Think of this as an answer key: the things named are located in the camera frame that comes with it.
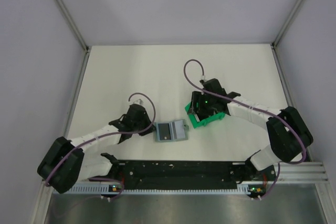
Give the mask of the sage green leather card holder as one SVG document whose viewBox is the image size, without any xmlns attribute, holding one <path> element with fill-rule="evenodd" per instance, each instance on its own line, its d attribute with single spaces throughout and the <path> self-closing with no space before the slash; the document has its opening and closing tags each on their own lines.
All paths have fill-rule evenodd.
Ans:
<svg viewBox="0 0 336 224">
<path fill-rule="evenodd" d="M 171 140 L 168 141 L 160 141 L 158 139 L 159 133 L 158 133 L 158 124 L 159 123 L 168 123 L 170 126 L 170 132 L 171 132 Z M 170 122 L 159 122 L 155 124 L 156 131 L 154 134 L 154 139 L 156 142 L 177 142 L 177 141 L 185 141 L 188 140 L 188 132 L 189 132 L 189 126 L 187 125 L 186 121 L 184 119 L 180 120 L 174 120 Z"/>
</svg>

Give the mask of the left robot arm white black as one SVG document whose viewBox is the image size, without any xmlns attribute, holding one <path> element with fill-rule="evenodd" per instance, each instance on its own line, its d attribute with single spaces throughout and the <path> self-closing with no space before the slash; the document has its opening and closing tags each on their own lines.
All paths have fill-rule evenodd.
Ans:
<svg viewBox="0 0 336 224">
<path fill-rule="evenodd" d="M 107 148 L 118 145 L 137 134 L 153 132 L 154 120 L 139 104 L 129 106 L 127 113 L 99 130 L 70 140 L 57 138 L 37 168 L 46 186 L 60 194 L 79 181 L 103 176 L 114 180 L 119 174 L 118 160 Z"/>
</svg>

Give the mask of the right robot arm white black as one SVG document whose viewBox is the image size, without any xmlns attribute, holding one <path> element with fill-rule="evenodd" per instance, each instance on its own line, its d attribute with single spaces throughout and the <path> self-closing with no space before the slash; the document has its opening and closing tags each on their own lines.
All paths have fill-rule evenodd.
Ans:
<svg viewBox="0 0 336 224">
<path fill-rule="evenodd" d="M 307 157 L 307 147 L 313 136 L 298 110 L 292 106 L 273 109 L 251 102 L 237 92 L 227 93 L 216 78 L 201 79 L 201 87 L 192 93 L 189 113 L 197 116 L 224 113 L 244 119 L 264 129 L 269 144 L 247 159 L 245 174 L 252 180 L 264 174 L 266 168 L 276 163 L 297 164 Z"/>
</svg>

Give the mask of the green plastic card bin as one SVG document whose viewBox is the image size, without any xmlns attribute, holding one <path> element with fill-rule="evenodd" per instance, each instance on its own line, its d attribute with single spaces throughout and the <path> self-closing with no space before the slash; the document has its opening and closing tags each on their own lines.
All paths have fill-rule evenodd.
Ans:
<svg viewBox="0 0 336 224">
<path fill-rule="evenodd" d="M 217 114 L 210 114 L 210 115 L 202 115 L 202 114 L 187 114 L 188 118 L 193 126 L 194 129 L 207 126 L 208 124 L 222 120 L 225 117 L 225 113 L 217 113 Z"/>
</svg>

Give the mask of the dark grey chip card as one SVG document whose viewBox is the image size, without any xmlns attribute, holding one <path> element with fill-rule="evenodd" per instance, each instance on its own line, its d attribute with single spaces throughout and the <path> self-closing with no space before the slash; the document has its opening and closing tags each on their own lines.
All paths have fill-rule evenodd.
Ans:
<svg viewBox="0 0 336 224">
<path fill-rule="evenodd" d="M 170 126 L 168 123 L 159 123 L 157 129 L 159 133 L 158 139 L 160 141 L 171 140 Z"/>
</svg>

